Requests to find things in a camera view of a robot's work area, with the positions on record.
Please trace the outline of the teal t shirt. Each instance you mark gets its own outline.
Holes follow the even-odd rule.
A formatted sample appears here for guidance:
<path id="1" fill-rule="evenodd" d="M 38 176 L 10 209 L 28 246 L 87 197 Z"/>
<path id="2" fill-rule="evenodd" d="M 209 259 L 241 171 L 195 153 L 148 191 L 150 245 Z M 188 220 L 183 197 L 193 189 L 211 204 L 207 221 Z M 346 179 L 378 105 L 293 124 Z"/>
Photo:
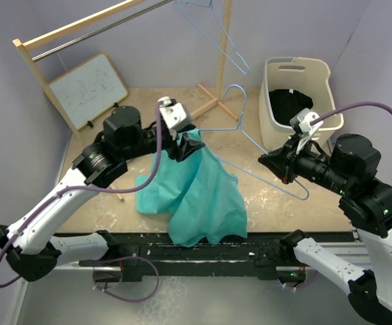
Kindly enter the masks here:
<path id="1" fill-rule="evenodd" d="M 135 194 L 144 215 L 170 214 L 168 234 L 175 245 L 191 247 L 203 238 L 218 244 L 226 236 L 247 237 L 247 214 L 238 178 L 208 147 L 183 162 L 162 152 L 153 156 L 154 179 Z"/>

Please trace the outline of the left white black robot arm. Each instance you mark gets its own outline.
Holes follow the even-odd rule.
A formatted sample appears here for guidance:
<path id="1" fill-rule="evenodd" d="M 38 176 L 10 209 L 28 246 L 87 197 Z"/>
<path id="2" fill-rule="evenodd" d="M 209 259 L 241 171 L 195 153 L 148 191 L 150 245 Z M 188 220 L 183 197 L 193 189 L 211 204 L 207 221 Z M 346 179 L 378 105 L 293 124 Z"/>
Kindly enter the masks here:
<path id="1" fill-rule="evenodd" d="M 0 225 L 0 264 L 6 260 L 18 278 L 34 282 L 63 264 L 91 260 L 112 265 L 122 257 L 121 244 L 106 230 L 75 237 L 55 232 L 94 196 L 111 193 L 111 183 L 128 171 L 128 161 L 149 154 L 160 160 L 165 151 L 180 163 L 204 148 L 190 138 L 195 126 L 182 104 L 166 100 L 155 111 L 156 120 L 142 127 L 137 108 L 116 105 L 57 186 L 17 222 Z"/>

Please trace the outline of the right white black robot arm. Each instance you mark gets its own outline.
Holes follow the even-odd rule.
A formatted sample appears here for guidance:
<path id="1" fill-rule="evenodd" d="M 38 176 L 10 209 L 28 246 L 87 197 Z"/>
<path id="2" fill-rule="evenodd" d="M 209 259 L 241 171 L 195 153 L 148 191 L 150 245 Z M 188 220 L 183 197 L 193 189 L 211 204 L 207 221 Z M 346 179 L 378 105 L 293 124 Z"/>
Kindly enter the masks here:
<path id="1" fill-rule="evenodd" d="M 258 161 L 284 184 L 303 177 L 340 196 L 339 208 L 366 246 L 371 267 L 364 269 L 323 248 L 296 230 L 280 241 L 288 265 L 308 265 L 336 284 L 352 308 L 372 324 L 392 324 L 392 186 L 376 178 L 380 152 L 362 135 L 340 136 L 331 155 L 314 141 L 298 150 L 292 136 Z"/>

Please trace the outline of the black t shirt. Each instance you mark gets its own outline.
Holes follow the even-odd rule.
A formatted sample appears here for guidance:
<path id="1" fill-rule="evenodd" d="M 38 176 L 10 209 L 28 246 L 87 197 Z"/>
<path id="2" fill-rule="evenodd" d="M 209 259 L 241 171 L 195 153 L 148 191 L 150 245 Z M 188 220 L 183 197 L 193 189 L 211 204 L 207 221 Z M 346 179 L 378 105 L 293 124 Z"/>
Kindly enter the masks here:
<path id="1" fill-rule="evenodd" d="M 290 119 L 305 108 L 313 108 L 313 100 L 294 89 L 276 89 L 269 92 L 274 120 L 289 126 Z"/>

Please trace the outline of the blue wire hanger of black shirt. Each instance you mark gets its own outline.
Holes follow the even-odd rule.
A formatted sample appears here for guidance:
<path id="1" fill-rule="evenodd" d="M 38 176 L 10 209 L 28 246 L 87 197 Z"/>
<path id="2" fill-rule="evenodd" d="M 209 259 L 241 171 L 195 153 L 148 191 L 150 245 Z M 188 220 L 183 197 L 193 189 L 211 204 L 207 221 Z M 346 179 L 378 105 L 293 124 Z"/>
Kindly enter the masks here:
<path id="1" fill-rule="evenodd" d="M 174 1 L 174 5 L 232 66 L 241 74 L 249 75 L 250 66 L 226 28 L 214 1 Z M 216 35 L 213 34 L 213 28 L 206 27 L 202 20 L 196 17 L 193 9 L 206 12 L 211 17 L 212 24 L 217 27 Z"/>

